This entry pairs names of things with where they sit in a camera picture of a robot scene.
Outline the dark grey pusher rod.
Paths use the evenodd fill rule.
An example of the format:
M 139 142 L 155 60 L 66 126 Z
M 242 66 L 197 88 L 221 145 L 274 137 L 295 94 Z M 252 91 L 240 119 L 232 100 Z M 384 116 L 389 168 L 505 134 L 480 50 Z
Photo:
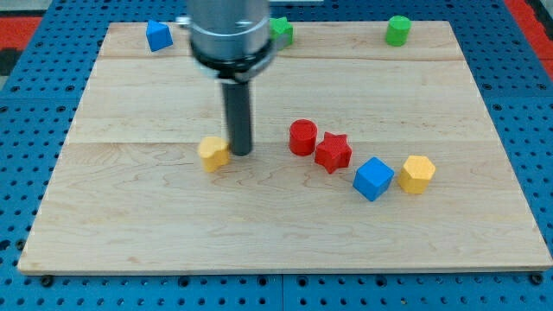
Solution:
M 247 156 L 252 151 L 249 84 L 224 83 L 221 87 L 231 152 L 236 156 Z

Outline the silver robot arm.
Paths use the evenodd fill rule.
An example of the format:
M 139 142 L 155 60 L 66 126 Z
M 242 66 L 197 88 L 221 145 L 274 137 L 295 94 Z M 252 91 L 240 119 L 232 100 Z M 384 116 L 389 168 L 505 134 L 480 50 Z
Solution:
M 271 36 L 270 3 L 263 0 L 189 0 L 175 19 L 189 32 L 192 56 L 221 85 L 230 151 L 253 149 L 250 81 L 265 70 L 291 35 Z

